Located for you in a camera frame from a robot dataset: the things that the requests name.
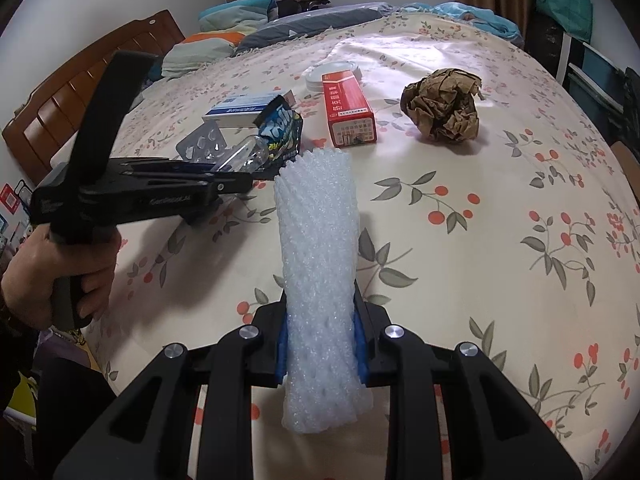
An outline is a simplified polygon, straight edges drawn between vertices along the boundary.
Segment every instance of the crumpled brown paper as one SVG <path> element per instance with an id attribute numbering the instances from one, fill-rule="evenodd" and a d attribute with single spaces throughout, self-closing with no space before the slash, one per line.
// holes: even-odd
<path id="1" fill-rule="evenodd" d="M 473 96 L 482 80 L 459 68 L 443 68 L 402 92 L 400 109 L 427 140 L 462 142 L 478 136 L 478 112 Z"/>

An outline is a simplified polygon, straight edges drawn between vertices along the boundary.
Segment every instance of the human hand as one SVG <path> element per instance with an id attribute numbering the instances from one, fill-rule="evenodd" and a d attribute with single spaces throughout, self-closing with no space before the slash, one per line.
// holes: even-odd
<path id="1" fill-rule="evenodd" d="M 82 276 L 86 295 L 78 303 L 78 314 L 100 319 L 109 304 L 120 242 L 120 233 L 114 229 L 107 243 L 61 245 L 49 240 L 48 225 L 38 226 L 2 276 L 0 288 L 7 308 L 24 324 L 45 330 L 52 323 L 53 282 Z"/>

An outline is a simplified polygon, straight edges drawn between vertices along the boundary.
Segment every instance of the red box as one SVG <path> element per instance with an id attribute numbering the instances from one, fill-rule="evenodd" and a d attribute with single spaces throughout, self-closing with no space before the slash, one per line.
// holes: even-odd
<path id="1" fill-rule="evenodd" d="M 350 70 L 322 76 L 329 133 L 336 148 L 376 142 L 376 120 Z"/>
<path id="2" fill-rule="evenodd" d="M 14 214 L 18 209 L 20 199 L 16 196 L 14 190 L 11 189 L 11 186 L 4 184 L 2 191 L 0 191 L 0 202 L 4 204 L 9 213 Z"/>

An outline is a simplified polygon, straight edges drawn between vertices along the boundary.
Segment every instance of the blue gripper pad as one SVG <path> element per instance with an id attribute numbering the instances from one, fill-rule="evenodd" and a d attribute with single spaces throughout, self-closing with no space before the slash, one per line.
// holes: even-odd
<path id="1" fill-rule="evenodd" d="M 364 337 L 364 327 L 357 310 L 353 311 L 353 335 L 355 337 L 355 352 L 358 360 L 358 377 L 362 384 L 369 379 L 369 365 L 367 362 L 367 343 Z"/>
<path id="2" fill-rule="evenodd" d="M 278 359 L 276 361 L 275 375 L 278 384 L 282 384 L 284 376 L 287 374 L 287 343 L 289 340 L 289 331 L 287 330 L 287 316 L 285 314 L 282 321 L 282 328 L 278 336 Z"/>

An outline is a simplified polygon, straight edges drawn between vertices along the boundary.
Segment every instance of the sleeve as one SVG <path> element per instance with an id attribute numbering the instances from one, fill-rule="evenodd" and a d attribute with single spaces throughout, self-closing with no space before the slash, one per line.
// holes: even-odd
<path id="1" fill-rule="evenodd" d="M 18 371 L 31 369 L 37 341 L 35 330 L 13 337 L 0 326 L 0 412 L 7 407 L 20 383 Z"/>

